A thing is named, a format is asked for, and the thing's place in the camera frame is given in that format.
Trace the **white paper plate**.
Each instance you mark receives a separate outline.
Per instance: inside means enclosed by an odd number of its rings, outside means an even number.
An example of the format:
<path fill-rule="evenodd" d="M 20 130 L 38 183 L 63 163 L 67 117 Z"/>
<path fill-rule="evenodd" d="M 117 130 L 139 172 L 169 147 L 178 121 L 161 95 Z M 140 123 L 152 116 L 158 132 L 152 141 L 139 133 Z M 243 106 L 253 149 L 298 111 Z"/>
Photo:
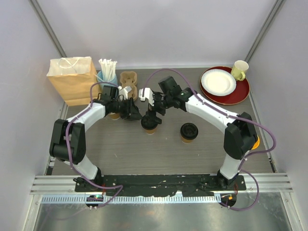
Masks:
<path fill-rule="evenodd" d="M 201 76 L 201 86 L 212 95 L 227 96 L 236 89 L 236 80 L 227 71 L 212 69 Z"/>

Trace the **stack of black lids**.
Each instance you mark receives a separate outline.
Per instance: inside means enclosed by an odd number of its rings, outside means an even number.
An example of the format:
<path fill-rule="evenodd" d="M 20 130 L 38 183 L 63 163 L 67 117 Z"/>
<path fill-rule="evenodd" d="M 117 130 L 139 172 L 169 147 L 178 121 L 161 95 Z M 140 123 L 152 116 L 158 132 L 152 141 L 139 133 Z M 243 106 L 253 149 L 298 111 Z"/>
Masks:
<path fill-rule="evenodd" d="M 142 115 L 140 114 L 129 114 L 124 117 L 125 120 L 141 120 Z"/>

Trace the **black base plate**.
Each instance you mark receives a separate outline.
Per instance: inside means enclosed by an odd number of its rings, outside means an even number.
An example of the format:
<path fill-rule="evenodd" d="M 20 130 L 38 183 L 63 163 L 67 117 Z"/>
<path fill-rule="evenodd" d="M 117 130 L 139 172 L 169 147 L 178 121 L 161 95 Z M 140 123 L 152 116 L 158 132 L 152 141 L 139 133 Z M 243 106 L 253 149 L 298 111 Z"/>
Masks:
<path fill-rule="evenodd" d="M 128 197 L 167 197 L 182 192 L 182 196 L 208 196 L 214 191 L 245 191 L 244 177 L 238 175 L 229 185 L 226 185 L 216 175 L 186 174 L 186 175 L 105 175 L 101 185 L 106 189 L 94 187 L 83 178 L 77 177 L 73 181 L 75 191 L 79 193 L 105 192 L 113 196 L 118 191 L 112 187 L 122 185 L 118 196 Z"/>

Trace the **red round tray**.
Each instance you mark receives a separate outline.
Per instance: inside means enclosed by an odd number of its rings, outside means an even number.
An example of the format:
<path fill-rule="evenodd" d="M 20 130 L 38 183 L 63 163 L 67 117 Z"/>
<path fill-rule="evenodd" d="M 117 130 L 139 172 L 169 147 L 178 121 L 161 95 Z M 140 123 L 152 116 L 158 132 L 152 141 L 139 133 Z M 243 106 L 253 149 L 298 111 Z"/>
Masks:
<path fill-rule="evenodd" d="M 208 70 L 212 70 L 212 69 L 221 69 L 221 70 L 224 70 L 224 71 L 231 73 L 230 67 L 216 66 L 216 67 L 212 67 Z M 249 91 L 250 91 L 250 85 L 249 85 L 249 83 L 246 79 L 244 81 L 236 81 L 236 89 L 234 90 L 233 93 L 231 93 L 230 95 L 227 95 L 227 96 L 215 96 L 215 95 L 210 94 L 209 92 L 207 92 L 201 86 L 201 79 L 200 79 L 200 88 L 201 88 L 203 94 L 207 98 L 209 98 L 211 101 L 213 101 L 215 103 L 219 103 L 219 104 L 222 104 L 222 105 L 235 105 L 235 104 L 241 103 L 242 101 L 244 101 L 248 97 L 248 94 L 249 94 Z"/>

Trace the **aluminium frame rail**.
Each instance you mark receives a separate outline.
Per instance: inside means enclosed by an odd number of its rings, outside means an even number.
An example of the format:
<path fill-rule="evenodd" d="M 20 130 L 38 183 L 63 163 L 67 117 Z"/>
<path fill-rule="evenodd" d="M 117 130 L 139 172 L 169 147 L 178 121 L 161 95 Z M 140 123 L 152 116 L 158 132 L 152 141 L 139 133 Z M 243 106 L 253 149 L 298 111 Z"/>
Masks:
<path fill-rule="evenodd" d="M 240 174 L 224 190 L 213 174 L 188 175 L 105 175 L 103 188 L 93 189 L 78 176 L 36 176 L 32 195 L 41 195 L 45 204 L 220 203 L 235 200 L 241 193 L 290 193 L 285 173 Z"/>

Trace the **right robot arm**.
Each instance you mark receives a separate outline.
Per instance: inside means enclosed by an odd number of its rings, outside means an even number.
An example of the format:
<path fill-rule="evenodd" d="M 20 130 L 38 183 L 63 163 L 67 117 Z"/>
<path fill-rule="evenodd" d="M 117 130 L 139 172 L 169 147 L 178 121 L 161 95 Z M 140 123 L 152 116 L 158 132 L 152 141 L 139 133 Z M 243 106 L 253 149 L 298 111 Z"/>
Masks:
<path fill-rule="evenodd" d="M 209 102 L 191 88 L 182 89 L 173 77 L 159 81 L 161 92 L 150 88 L 139 90 L 142 102 L 148 102 L 148 111 L 143 117 L 149 128 L 161 124 L 156 114 L 164 115 L 168 108 L 178 108 L 196 115 L 218 128 L 224 135 L 224 162 L 217 173 L 217 188 L 228 190 L 239 174 L 240 164 L 258 140 L 256 129 L 248 113 L 237 114 Z"/>

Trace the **stack of paper cups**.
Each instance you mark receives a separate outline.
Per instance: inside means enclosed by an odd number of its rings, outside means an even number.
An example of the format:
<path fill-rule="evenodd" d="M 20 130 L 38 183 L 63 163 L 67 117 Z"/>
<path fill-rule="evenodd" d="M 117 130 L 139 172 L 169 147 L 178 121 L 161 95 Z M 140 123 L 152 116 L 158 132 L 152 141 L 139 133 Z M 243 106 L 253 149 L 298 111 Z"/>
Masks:
<path fill-rule="evenodd" d="M 120 114 L 119 113 L 110 113 L 109 114 L 109 117 L 112 119 L 112 120 L 118 120 L 120 118 Z"/>

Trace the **cardboard cup carrier stack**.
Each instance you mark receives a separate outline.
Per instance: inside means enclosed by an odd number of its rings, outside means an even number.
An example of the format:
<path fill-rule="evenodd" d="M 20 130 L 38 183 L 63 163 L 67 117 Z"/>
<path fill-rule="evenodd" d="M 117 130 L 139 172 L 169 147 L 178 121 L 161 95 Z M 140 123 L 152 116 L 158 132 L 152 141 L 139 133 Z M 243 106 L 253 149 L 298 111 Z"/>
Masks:
<path fill-rule="evenodd" d="M 120 73 L 121 87 L 131 87 L 131 91 L 128 93 L 129 98 L 133 98 L 135 101 L 138 97 L 137 90 L 137 73 L 134 71 L 124 71 Z"/>

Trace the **brown paper cup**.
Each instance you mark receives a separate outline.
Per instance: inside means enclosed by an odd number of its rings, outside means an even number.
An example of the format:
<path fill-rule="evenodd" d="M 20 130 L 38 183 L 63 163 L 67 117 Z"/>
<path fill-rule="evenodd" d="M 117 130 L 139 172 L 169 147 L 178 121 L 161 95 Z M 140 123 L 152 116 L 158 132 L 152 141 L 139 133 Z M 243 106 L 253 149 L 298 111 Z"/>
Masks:
<path fill-rule="evenodd" d="M 152 135 L 156 132 L 157 128 L 154 128 L 154 129 L 145 129 L 145 132 L 148 134 L 148 135 Z"/>
<path fill-rule="evenodd" d="M 183 143 L 188 144 L 188 143 L 191 143 L 193 140 L 195 140 L 195 137 L 181 136 L 181 140 Z"/>

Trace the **light blue straw holder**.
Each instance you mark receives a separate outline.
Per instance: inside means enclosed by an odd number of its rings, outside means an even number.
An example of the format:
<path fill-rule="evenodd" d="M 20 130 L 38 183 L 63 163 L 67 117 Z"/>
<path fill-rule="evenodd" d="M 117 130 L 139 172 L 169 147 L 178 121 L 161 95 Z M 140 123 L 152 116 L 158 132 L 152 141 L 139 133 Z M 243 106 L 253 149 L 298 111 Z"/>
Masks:
<path fill-rule="evenodd" d="M 111 86 L 111 87 L 118 87 L 118 80 L 117 80 L 117 76 L 116 74 L 114 74 L 114 76 L 112 78 L 106 78 L 102 71 L 99 71 L 97 73 L 97 82 L 103 82 L 100 85 L 101 90 L 103 90 L 104 86 Z"/>

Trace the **black coffee cup lid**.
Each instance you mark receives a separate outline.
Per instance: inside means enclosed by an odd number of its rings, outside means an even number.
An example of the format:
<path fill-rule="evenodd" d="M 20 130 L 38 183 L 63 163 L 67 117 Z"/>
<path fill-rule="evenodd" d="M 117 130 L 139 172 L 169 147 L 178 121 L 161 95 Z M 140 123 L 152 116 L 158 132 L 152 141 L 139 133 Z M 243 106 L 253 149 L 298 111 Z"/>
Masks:
<path fill-rule="evenodd" d="M 180 128 L 180 134 L 186 140 L 194 140 L 198 133 L 198 128 L 193 123 L 185 123 Z"/>

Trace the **orange bowl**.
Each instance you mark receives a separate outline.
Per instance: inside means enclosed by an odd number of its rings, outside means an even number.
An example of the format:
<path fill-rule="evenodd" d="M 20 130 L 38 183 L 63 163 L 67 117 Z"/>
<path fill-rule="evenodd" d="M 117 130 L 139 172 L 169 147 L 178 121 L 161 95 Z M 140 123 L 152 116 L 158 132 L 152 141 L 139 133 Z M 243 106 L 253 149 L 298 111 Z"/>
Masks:
<path fill-rule="evenodd" d="M 252 147 L 252 150 L 256 149 L 258 146 L 260 145 L 260 138 L 259 136 L 257 137 L 257 141 L 255 142 L 255 144 Z"/>

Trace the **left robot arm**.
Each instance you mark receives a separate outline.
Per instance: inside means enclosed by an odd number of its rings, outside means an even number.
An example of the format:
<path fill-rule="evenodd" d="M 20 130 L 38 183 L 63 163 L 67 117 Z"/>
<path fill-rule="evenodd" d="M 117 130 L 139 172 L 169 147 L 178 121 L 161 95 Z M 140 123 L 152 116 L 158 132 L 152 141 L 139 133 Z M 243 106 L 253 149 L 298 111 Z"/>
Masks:
<path fill-rule="evenodd" d="M 50 156 L 65 162 L 86 182 L 92 192 L 103 189 L 101 170 L 86 156 L 86 131 L 109 114 L 117 114 L 126 120 L 141 120 L 142 115 L 133 98 L 125 92 L 128 87 L 119 89 L 115 86 L 104 86 L 98 98 L 91 99 L 89 105 L 79 114 L 54 122 Z"/>

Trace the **pale yellow mug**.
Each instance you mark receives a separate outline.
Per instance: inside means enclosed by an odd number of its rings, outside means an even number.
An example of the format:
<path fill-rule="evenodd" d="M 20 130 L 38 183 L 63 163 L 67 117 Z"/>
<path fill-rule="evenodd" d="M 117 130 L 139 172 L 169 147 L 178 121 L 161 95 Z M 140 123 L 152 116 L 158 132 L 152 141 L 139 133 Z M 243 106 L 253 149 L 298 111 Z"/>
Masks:
<path fill-rule="evenodd" d="M 243 60 L 238 60 L 234 63 L 231 75 L 236 81 L 244 81 L 246 78 L 246 72 L 249 69 L 249 64 Z"/>

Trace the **brown paper bag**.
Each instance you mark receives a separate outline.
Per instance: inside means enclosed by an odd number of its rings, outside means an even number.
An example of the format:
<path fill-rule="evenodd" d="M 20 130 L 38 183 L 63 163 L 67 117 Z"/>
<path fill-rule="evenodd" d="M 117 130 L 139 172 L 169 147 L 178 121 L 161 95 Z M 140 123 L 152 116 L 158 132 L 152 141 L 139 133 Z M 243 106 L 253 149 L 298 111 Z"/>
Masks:
<path fill-rule="evenodd" d="M 97 71 L 92 58 L 70 57 L 51 59 L 47 77 L 68 106 L 87 105 L 90 92 L 98 94 Z"/>

